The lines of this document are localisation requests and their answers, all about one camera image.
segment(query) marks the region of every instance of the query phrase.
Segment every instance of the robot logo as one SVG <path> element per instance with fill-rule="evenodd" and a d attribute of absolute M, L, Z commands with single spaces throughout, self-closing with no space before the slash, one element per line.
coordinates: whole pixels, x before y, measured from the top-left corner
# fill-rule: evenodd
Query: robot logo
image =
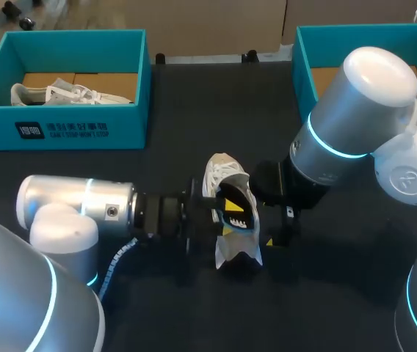
<path fill-rule="evenodd" d="M 417 195 L 417 170 L 410 166 L 398 166 L 390 174 L 391 185 L 400 193 Z"/>

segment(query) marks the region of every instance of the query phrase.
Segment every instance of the yellow label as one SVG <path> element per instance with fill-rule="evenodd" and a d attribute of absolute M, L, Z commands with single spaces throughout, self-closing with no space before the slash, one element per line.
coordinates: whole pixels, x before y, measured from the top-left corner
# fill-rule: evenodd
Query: yellow label
<path fill-rule="evenodd" d="M 244 210 L 242 208 L 240 208 L 235 203 L 230 202 L 228 199 L 226 199 L 226 202 L 225 202 L 225 210 L 226 211 L 241 211 L 241 212 L 244 212 Z"/>
<path fill-rule="evenodd" d="M 224 236 L 227 235 L 228 233 L 232 233 L 232 232 L 233 232 L 233 230 L 230 227 L 226 227 L 226 226 L 223 227 L 223 235 Z"/>

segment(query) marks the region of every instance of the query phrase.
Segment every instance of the open box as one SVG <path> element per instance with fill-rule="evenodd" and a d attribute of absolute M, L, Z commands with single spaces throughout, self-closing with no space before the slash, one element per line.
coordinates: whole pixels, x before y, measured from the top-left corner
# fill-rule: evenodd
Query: open box
<path fill-rule="evenodd" d="M 113 88 L 133 89 L 133 103 L 11 106 L 11 86 L 27 73 L 72 73 L 80 83 L 114 77 Z M 137 76 L 126 81 L 129 74 Z M 8 32 L 0 42 L 0 150 L 141 149 L 150 88 L 143 30 Z"/>
<path fill-rule="evenodd" d="M 333 80 L 337 67 L 351 51 L 362 46 L 376 46 L 396 54 L 417 74 L 417 24 L 297 28 L 292 77 L 302 122 Z"/>

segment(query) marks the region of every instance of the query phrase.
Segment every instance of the shoe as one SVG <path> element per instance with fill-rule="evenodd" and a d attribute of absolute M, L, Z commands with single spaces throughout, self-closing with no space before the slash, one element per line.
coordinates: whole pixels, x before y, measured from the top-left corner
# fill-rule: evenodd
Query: shoe
<path fill-rule="evenodd" d="M 203 176 L 202 195 L 226 199 L 225 211 L 212 210 L 214 222 L 223 223 L 215 249 L 217 269 L 244 252 L 262 265 L 259 249 L 259 215 L 249 187 L 250 176 L 228 154 L 214 154 Z"/>
<path fill-rule="evenodd" d="M 27 88 L 19 83 L 11 87 L 12 106 L 129 103 L 132 103 L 129 99 L 117 95 L 99 93 L 79 84 L 73 85 L 60 78 L 46 88 Z"/>

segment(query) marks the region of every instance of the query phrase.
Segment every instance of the black tabletop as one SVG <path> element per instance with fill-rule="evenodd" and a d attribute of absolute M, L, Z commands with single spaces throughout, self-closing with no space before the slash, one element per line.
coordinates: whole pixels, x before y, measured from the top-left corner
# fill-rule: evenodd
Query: black tabletop
<path fill-rule="evenodd" d="M 248 172 L 283 159 L 299 127 L 288 62 L 153 67 L 147 147 L 1 152 L 0 223 L 26 238 L 15 198 L 30 174 L 180 191 L 189 176 L 202 179 L 213 153 Z M 264 240 L 280 213 L 259 213 Z M 399 351 L 394 307 L 417 254 L 417 207 L 388 197 L 366 159 L 301 224 L 289 248 L 261 248 L 255 273 L 216 271 L 213 247 L 184 260 L 169 246 L 128 253 L 104 300 L 105 351 Z M 101 240 L 101 273 L 122 244 Z"/>

